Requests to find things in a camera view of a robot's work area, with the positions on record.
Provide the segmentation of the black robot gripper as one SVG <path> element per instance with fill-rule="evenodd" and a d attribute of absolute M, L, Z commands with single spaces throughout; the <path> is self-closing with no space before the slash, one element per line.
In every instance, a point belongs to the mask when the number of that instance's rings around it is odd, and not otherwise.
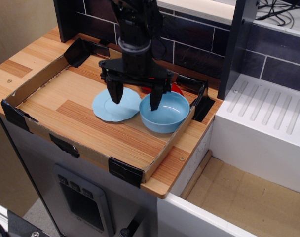
<path fill-rule="evenodd" d="M 101 79 L 106 82 L 107 89 L 114 103 L 119 104 L 123 96 L 123 85 L 149 85 L 149 78 L 173 78 L 174 74 L 157 64 L 149 51 L 142 54 L 124 52 L 120 58 L 102 60 Z M 150 109 L 158 109 L 163 94 L 163 86 L 155 85 L 150 93 Z"/>

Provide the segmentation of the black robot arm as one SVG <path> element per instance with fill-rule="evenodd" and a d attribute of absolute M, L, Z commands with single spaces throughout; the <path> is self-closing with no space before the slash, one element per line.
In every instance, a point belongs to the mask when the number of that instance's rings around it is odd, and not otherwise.
<path fill-rule="evenodd" d="M 150 109 L 155 111 L 162 95 L 171 91 L 174 76 L 152 55 L 152 39 L 159 36 L 163 15 L 154 0 L 112 0 L 111 6 L 120 28 L 122 57 L 99 62 L 101 79 L 116 104 L 122 99 L 124 84 L 150 88 Z"/>

